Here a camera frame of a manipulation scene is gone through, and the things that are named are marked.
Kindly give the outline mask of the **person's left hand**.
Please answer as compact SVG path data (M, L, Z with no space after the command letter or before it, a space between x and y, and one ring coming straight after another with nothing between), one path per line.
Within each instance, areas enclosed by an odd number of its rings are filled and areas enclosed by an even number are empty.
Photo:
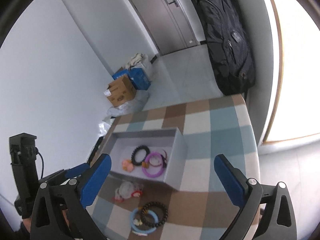
M67 226L69 226L69 220L67 218L67 210L63 210L62 211L63 217L67 223ZM25 227L25 229L30 233L31 231L31 221L32 221L32 217L30 216L29 218L26 219L22 219L22 224Z

